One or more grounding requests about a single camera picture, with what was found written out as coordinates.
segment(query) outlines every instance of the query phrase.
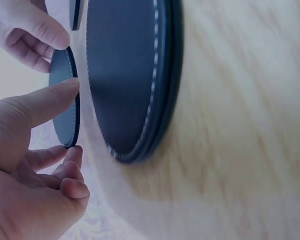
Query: fingernail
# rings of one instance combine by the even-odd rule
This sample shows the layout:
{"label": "fingernail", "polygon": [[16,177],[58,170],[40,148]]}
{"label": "fingernail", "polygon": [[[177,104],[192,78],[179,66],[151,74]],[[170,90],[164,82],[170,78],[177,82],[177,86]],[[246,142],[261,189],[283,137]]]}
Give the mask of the fingernail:
{"label": "fingernail", "polygon": [[62,83],[77,86],[79,84],[79,79],[77,77],[73,77],[64,80]]}

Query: wooden table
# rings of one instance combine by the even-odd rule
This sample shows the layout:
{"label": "wooden table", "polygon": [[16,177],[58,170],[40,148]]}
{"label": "wooden table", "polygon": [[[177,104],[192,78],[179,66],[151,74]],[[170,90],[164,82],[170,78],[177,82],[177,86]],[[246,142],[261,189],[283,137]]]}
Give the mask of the wooden table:
{"label": "wooden table", "polygon": [[[183,1],[174,117],[151,161],[138,166],[116,163],[100,134],[87,3],[71,47],[93,206],[73,239],[300,240],[300,0]],[[68,24],[60,13],[68,7],[53,7],[60,4],[49,5],[51,14]]]}

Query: round coaster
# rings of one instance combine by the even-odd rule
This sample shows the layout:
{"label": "round coaster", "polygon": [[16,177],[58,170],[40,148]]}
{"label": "round coaster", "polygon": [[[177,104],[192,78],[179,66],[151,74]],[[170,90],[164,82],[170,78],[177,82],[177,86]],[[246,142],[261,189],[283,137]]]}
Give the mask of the round coaster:
{"label": "round coaster", "polygon": [[[76,63],[71,48],[55,50],[50,65],[49,86],[60,84],[64,80],[77,77]],[[79,93],[73,104],[52,121],[60,143],[67,149],[75,146],[77,144],[80,128]]]}
{"label": "round coaster", "polygon": [[122,163],[153,154],[169,125],[183,58],[180,0],[90,0],[90,90],[110,153]]}

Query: hand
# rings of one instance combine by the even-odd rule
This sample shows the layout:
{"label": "hand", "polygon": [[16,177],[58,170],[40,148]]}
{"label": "hand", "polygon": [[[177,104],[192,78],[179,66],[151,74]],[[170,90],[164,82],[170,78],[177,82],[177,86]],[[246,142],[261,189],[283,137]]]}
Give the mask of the hand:
{"label": "hand", "polygon": [[46,59],[69,44],[67,31],[47,14],[45,0],[0,0],[0,47],[21,63],[48,73]]}
{"label": "hand", "polygon": [[[84,214],[82,148],[29,150],[32,128],[65,111],[78,80],[0,100],[0,240],[57,240]],[[51,174],[37,171],[64,157]]]}

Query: finger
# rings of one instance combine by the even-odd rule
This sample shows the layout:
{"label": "finger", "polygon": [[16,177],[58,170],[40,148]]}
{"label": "finger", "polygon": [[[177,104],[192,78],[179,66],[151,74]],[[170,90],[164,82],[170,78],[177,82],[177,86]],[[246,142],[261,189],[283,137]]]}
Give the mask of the finger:
{"label": "finger", "polygon": [[35,4],[40,10],[44,11],[45,13],[48,12],[45,0],[31,0],[31,2]]}
{"label": "finger", "polygon": [[16,28],[27,31],[43,43],[58,50],[69,46],[70,36],[65,28],[29,1],[19,4],[11,14]]}
{"label": "finger", "polygon": [[35,53],[45,59],[51,59],[54,54],[54,48],[48,44],[40,41],[31,34],[25,34],[22,36],[22,40],[27,44]]}
{"label": "finger", "polygon": [[37,176],[48,188],[55,190],[60,188],[61,181],[57,177],[48,174],[38,174]]}
{"label": "finger", "polygon": [[65,178],[61,182],[60,191],[64,196],[72,199],[71,202],[76,208],[77,213],[83,215],[87,209],[90,198],[87,185],[71,178]]}
{"label": "finger", "polygon": [[6,51],[15,57],[20,63],[39,71],[41,73],[48,73],[50,63],[42,58],[37,52],[32,50],[22,38],[19,38],[14,44],[8,45]]}
{"label": "finger", "polygon": [[83,199],[89,196],[88,187],[73,178],[65,178],[60,185],[60,191],[68,198]]}
{"label": "finger", "polygon": [[81,166],[82,166],[82,155],[83,155],[83,149],[81,146],[77,145],[77,146],[71,147],[68,150],[68,152],[63,160],[63,163],[72,161],[77,164],[77,166],[79,167],[79,170],[80,170]]}
{"label": "finger", "polygon": [[59,165],[51,175],[55,176],[60,181],[66,178],[71,178],[84,182],[78,165],[73,161],[67,161],[64,164]]}
{"label": "finger", "polygon": [[39,126],[63,113],[73,103],[79,92],[79,80],[68,79],[60,84],[18,97],[20,109],[31,127]]}
{"label": "finger", "polygon": [[48,149],[28,150],[25,155],[30,168],[38,172],[46,169],[57,162],[67,154],[67,149],[63,146],[53,146]]}

